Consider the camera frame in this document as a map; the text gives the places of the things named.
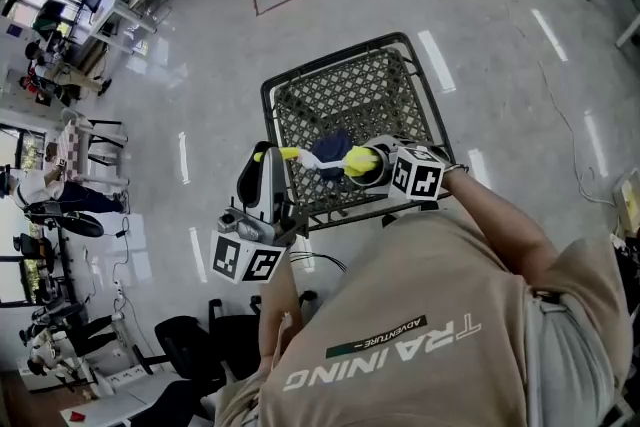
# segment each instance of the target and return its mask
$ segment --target white cube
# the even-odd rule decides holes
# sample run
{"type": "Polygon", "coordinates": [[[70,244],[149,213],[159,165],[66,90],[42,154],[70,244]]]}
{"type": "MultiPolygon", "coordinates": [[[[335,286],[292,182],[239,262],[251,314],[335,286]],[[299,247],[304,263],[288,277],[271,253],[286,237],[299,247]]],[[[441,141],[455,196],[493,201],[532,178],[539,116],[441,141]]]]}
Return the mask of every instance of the white cube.
{"type": "Polygon", "coordinates": [[[235,233],[211,233],[209,269],[221,278],[240,283],[269,283],[286,248],[243,240],[235,233]]]}
{"type": "Polygon", "coordinates": [[[398,148],[389,196],[413,201],[438,199],[445,164],[424,146],[398,148]]]}

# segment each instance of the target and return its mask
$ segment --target checkered tablecloth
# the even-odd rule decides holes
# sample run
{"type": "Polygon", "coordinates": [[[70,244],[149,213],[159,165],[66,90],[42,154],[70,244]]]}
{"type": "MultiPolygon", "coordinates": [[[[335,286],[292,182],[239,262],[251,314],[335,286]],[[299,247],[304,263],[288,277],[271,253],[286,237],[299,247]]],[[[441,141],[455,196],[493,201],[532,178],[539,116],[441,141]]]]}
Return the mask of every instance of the checkered tablecloth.
{"type": "Polygon", "coordinates": [[[80,126],[91,128],[91,123],[84,118],[71,120],[58,136],[58,158],[67,161],[66,180],[76,181],[78,175],[84,174],[85,163],[80,157],[80,145],[82,138],[89,137],[89,134],[80,130],[80,126]]]}

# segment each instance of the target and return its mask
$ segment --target concrete floor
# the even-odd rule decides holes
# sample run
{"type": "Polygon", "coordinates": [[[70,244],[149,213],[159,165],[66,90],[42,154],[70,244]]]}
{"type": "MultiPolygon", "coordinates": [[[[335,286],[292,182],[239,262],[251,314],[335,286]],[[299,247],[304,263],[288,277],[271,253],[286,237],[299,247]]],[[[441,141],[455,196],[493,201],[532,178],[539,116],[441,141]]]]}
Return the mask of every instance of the concrete floor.
{"type": "MultiPolygon", "coordinates": [[[[257,0],[264,11],[283,0],[257,0]]],[[[614,42],[635,16],[630,0],[293,0],[256,17],[252,0],[170,0],[156,34],[136,31],[142,53],[114,61],[113,85],[79,108],[122,120],[130,142],[131,259],[117,278],[154,350],[153,327],[174,315],[206,321],[207,302],[246,309],[250,286],[203,272],[211,230],[227,205],[246,153],[265,137],[259,94],[270,77],[386,33],[412,40],[459,161],[545,228],[559,248],[615,224],[611,207],[581,197],[571,133],[551,102],[540,64],[576,135],[585,189],[610,198],[618,177],[638,164],[640,55],[614,42]],[[532,14],[538,10],[562,45],[560,60],[532,14]],[[441,74],[418,34],[429,31],[453,79],[441,74]],[[443,86],[449,91],[443,92],[443,86]],[[189,183],[183,183],[184,133],[189,183]]],[[[121,216],[102,216],[107,232],[121,216]]],[[[311,246],[348,263],[378,220],[314,234],[311,246]]],[[[112,268],[122,239],[71,241],[90,251],[92,276],[77,263],[79,294],[92,291],[92,316],[109,313],[112,268]]],[[[298,269],[301,288],[323,294],[339,271],[331,263],[298,269]]],[[[139,336],[132,311],[126,322],[139,336]]]]}

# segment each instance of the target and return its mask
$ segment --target brown wooden floor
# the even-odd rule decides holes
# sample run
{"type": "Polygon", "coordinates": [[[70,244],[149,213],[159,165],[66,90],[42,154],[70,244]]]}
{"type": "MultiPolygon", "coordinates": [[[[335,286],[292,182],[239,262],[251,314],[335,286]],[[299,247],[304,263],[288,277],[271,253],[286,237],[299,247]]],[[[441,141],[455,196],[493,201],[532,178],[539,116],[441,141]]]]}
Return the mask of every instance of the brown wooden floor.
{"type": "Polygon", "coordinates": [[[65,427],[59,411],[86,404],[83,387],[30,393],[18,372],[0,374],[0,384],[11,427],[65,427]]]}

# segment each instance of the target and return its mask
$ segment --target person in white shirt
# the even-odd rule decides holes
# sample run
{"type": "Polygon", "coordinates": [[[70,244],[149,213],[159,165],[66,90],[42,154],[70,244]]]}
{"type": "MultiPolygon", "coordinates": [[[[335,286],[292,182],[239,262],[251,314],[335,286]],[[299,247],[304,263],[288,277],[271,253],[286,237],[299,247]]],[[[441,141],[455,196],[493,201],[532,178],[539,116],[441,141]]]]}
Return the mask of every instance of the person in white shirt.
{"type": "Polygon", "coordinates": [[[22,210],[37,203],[56,201],[63,214],[67,212],[126,213],[128,211],[125,193],[114,194],[111,199],[78,183],[61,181],[60,166],[56,166],[48,173],[39,169],[28,171],[17,169],[13,172],[21,174],[21,179],[11,175],[9,165],[0,172],[0,198],[6,195],[11,196],[22,210]]]}
{"type": "Polygon", "coordinates": [[[34,69],[38,77],[51,80],[59,86],[74,84],[76,86],[86,87],[98,93],[98,96],[101,96],[111,85],[111,79],[106,80],[102,84],[91,80],[77,68],[65,63],[60,54],[45,54],[38,46],[37,41],[27,45],[24,55],[27,59],[36,61],[34,69]]]}
{"type": "Polygon", "coordinates": [[[122,318],[122,313],[115,313],[110,317],[94,320],[86,326],[70,329],[68,332],[51,333],[49,329],[44,329],[32,341],[31,357],[27,360],[29,370],[34,375],[46,375],[45,368],[55,370],[60,365],[70,373],[75,372],[76,369],[65,360],[81,358],[117,340],[118,335],[115,332],[101,335],[96,333],[109,327],[114,320],[122,318]]]}

